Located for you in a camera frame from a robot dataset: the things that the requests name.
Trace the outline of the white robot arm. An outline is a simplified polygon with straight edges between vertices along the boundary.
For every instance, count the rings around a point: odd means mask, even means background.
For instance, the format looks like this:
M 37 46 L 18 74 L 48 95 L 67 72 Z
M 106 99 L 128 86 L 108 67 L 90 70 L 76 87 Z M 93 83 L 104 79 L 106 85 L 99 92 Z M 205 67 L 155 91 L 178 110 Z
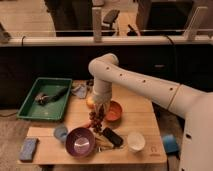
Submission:
M 115 83 L 183 118 L 179 171 L 213 171 L 213 92 L 122 69 L 112 53 L 91 60 L 88 70 L 96 104 L 111 100 Z

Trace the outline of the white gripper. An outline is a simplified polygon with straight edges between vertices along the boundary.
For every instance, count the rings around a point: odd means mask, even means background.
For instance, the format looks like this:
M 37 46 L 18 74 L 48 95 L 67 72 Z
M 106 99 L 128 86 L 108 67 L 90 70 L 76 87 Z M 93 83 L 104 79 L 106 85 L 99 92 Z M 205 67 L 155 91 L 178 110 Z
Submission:
M 94 105 L 94 110 L 97 113 L 99 113 L 99 105 L 97 104 L 103 104 L 103 113 L 106 114 L 108 107 L 105 103 L 108 103 L 112 98 L 112 90 L 111 89 L 105 89 L 105 90 L 96 90 L 93 89 L 92 91 L 92 98 L 94 102 L 96 103 Z

